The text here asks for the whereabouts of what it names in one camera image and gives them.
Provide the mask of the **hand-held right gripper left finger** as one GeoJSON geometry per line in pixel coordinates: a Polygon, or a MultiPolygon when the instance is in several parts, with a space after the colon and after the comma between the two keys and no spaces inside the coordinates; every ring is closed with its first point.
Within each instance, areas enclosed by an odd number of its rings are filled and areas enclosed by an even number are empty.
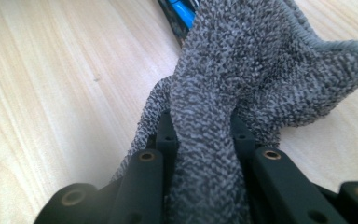
{"type": "Polygon", "coordinates": [[[172,183],[174,165],[178,151],[178,139],[173,128],[169,110],[162,112],[155,134],[155,163],[153,177],[160,194],[167,194],[172,183]]]}

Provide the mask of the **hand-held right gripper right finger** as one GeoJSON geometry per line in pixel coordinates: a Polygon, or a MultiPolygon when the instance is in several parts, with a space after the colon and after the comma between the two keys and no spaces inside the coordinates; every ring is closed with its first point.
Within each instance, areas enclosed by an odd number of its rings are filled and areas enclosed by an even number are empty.
{"type": "Polygon", "coordinates": [[[236,155],[242,168],[245,168],[255,151],[255,137],[237,114],[231,115],[230,122],[236,155]]]}

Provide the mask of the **grey fluffy cloth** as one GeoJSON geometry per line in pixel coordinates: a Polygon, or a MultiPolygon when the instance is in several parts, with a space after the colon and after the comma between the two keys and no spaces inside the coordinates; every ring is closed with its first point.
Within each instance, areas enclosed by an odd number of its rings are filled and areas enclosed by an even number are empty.
{"type": "Polygon", "coordinates": [[[174,73],[146,100],[131,143],[145,148],[164,111],[179,140],[168,224],[248,224],[230,133],[238,114],[259,145],[326,116],[358,88],[358,41],[324,41],[294,0],[201,0],[174,73]]]}

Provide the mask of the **blue and black toy car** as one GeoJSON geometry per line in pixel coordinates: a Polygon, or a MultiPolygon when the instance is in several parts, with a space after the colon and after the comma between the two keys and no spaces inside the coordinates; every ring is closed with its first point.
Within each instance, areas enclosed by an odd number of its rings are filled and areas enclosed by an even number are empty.
{"type": "Polygon", "coordinates": [[[199,0],[158,0],[158,3],[171,26],[176,41],[182,47],[192,28],[200,4],[199,0]]]}

